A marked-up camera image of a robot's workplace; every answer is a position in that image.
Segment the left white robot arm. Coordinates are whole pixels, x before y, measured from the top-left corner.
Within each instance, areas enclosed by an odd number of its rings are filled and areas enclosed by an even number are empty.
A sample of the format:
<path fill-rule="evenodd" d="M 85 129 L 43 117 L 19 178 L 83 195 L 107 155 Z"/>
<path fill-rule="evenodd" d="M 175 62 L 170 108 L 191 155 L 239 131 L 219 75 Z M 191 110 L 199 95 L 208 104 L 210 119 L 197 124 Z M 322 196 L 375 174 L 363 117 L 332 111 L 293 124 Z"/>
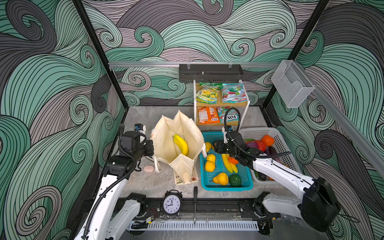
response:
<path fill-rule="evenodd" d="M 114 216 L 113 212 L 123 188 L 133 172 L 140 172 L 141 159 L 154 154 L 153 142 L 145 135 L 146 127 L 136 124 L 134 131 L 120 135 L 120 154 L 112 156 L 102 172 L 102 182 L 90 212 L 76 240 L 118 240 L 132 220 L 146 214 L 147 198 L 131 193 L 123 207 Z"/>

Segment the large yellow banana bunch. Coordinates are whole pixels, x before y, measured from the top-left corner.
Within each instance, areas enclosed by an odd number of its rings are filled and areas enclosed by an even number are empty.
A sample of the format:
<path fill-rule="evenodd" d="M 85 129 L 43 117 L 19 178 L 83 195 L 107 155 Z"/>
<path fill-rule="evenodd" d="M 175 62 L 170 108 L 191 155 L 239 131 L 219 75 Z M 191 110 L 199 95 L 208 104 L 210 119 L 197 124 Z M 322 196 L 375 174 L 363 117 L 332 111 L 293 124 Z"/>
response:
<path fill-rule="evenodd" d="M 181 154 L 187 156 L 189 153 L 187 142 L 179 135 L 174 135 L 173 140 L 174 143 L 179 147 Z"/>

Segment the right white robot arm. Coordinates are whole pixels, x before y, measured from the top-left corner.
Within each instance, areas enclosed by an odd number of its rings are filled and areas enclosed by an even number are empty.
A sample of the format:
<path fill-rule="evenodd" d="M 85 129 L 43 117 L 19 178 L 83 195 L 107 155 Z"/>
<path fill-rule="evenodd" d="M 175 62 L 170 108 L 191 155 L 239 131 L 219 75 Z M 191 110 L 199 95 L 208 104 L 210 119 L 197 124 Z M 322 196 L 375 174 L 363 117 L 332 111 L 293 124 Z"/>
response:
<path fill-rule="evenodd" d="M 249 148 L 236 131 L 224 131 L 223 135 L 223 140 L 213 143 L 216 153 L 228 154 L 241 165 L 272 178 L 295 195 L 289 198 L 267 194 L 262 199 L 263 210 L 300 218 L 319 232 L 328 230 L 340 212 L 340 204 L 326 179 L 305 176 L 275 160 L 290 152 L 268 156 L 258 148 Z"/>

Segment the cream canvas grocery bag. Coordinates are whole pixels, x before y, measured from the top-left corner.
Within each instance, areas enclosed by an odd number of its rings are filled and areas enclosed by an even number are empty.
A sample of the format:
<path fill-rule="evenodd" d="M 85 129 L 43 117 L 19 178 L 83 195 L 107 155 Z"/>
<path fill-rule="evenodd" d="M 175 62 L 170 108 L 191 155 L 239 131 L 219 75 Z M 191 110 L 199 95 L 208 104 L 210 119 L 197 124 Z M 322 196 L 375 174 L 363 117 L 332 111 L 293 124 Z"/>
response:
<path fill-rule="evenodd" d="M 161 172 L 160 163 L 165 163 L 185 185 L 198 179 L 194 173 L 197 157 L 207 151 L 203 134 L 193 119 L 181 111 L 172 119 L 162 116 L 152 129 L 151 140 L 156 173 Z"/>

